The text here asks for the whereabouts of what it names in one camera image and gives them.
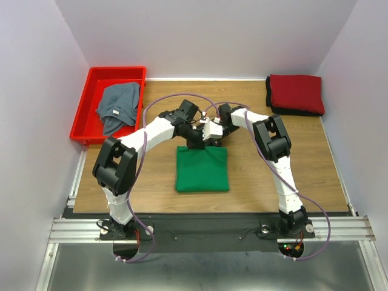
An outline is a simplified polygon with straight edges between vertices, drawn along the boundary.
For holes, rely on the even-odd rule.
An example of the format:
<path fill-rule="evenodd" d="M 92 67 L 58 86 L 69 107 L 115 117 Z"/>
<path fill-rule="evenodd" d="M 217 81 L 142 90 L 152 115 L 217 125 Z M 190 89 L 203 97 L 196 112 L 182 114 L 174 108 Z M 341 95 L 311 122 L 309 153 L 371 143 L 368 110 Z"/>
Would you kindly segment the green t shirt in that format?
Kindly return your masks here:
<path fill-rule="evenodd" d="M 175 190 L 179 193 L 228 192 L 227 149 L 214 146 L 189 149 L 178 146 Z"/>

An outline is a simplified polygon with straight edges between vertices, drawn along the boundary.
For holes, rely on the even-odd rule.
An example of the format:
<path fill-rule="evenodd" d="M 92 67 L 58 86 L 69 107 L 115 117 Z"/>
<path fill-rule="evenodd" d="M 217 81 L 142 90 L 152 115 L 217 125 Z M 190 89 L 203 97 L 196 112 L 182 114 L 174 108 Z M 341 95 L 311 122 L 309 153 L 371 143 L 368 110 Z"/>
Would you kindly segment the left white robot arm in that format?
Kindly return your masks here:
<path fill-rule="evenodd" d="M 109 207 L 110 226 L 102 226 L 102 229 L 115 232 L 122 239 L 134 234 L 134 216 L 128 202 L 130 191 L 142 169 L 145 154 L 176 136 L 194 145 L 203 146 L 203 126 L 193 127 L 198 112 L 201 114 L 199 120 L 206 122 L 206 112 L 185 99 L 177 109 L 160 113 L 151 123 L 136 132 L 121 138 L 110 136 L 103 142 L 92 170 Z"/>

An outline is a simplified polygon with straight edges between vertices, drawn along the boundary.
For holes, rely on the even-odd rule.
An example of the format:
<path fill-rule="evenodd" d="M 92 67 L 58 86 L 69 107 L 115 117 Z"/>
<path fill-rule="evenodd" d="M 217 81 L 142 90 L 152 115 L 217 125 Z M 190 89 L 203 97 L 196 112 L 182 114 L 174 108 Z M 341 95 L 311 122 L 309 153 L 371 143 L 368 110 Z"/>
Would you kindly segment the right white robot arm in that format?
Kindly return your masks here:
<path fill-rule="evenodd" d="M 278 194 L 279 229 L 285 236 L 299 232 L 313 232 L 312 222 L 296 189 L 291 166 L 292 143 L 282 118 L 279 115 L 260 115 L 242 105 L 231 107 L 219 102 L 218 112 L 224 135 L 243 127 L 273 175 Z"/>

